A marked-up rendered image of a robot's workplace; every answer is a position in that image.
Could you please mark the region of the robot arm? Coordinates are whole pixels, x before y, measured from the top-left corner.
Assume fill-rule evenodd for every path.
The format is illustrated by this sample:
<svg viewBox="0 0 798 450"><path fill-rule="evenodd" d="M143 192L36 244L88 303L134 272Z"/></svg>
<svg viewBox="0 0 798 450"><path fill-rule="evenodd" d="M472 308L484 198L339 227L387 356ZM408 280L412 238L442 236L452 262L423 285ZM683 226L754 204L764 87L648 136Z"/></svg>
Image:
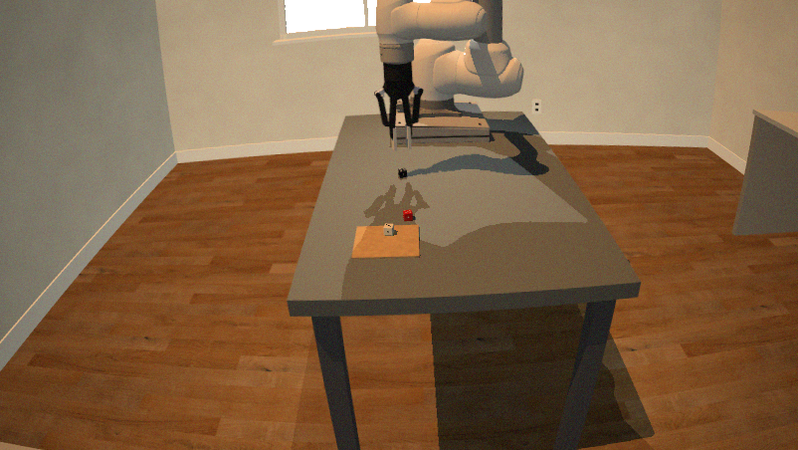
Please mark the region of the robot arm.
<svg viewBox="0 0 798 450"><path fill-rule="evenodd" d="M424 90L419 118L463 116L456 94L499 99L521 89L523 66L502 38L502 0L376 0L375 27L382 63L413 61L413 83ZM465 53L449 42L466 40Z"/></svg>

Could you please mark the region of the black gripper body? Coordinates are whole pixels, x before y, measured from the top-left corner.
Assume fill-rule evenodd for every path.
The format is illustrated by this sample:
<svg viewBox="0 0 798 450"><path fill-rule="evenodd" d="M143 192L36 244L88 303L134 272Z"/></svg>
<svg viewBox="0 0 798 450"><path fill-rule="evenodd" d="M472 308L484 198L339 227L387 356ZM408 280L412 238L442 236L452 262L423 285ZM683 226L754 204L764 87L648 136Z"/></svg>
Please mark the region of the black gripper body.
<svg viewBox="0 0 798 450"><path fill-rule="evenodd" d="M383 90L393 99L393 90L398 90L398 100L404 100L403 88L407 88L408 97L412 93L415 85L412 78L412 62L406 64L390 65L383 63L384 85ZM410 82L408 82L410 81Z"/></svg>

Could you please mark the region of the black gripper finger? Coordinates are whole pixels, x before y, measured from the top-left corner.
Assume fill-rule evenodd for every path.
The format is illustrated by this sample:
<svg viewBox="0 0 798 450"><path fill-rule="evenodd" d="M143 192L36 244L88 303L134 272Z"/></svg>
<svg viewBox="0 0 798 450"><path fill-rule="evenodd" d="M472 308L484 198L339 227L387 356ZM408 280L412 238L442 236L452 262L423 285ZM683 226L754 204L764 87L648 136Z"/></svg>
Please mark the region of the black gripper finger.
<svg viewBox="0 0 798 450"><path fill-rule="evenodd" d="M413 92L414 93L414 101L413 101L413 111L412 111L412 118L411 118L408 90L407 90L407 88L403 88L402 89L403 97L404 97L404 100L402 100L402 103L403 103L403 110L404 110L404 116L405 116L405 121L406 121L406 124L405 124L406 147L408 149L412 149L412 147L411 147L412 126L413 126L414 123L417 123L419 121L420 101L421 101L421 96L422 96L422 94L424 92L423 89L421 89L420 87L416 87L416 86L415 86L415 88L413 90L414 90L414 92Z"/></svg>
<svg viewBox="0 0 798 450"><path fill-rule="evenodd" d="M389 112L389 121L387 118L385 103L384 103L384 90L381 89L378 92L374 92L375 97L378 99L380 114L382 123L385 126L389 126L390 128L390 137L392 138L392 149L397 151L397 135L396 135L396 107L397 107L397 99L398 99L398 90L393 90L393 99L390 99L390 112Z"/></svg>

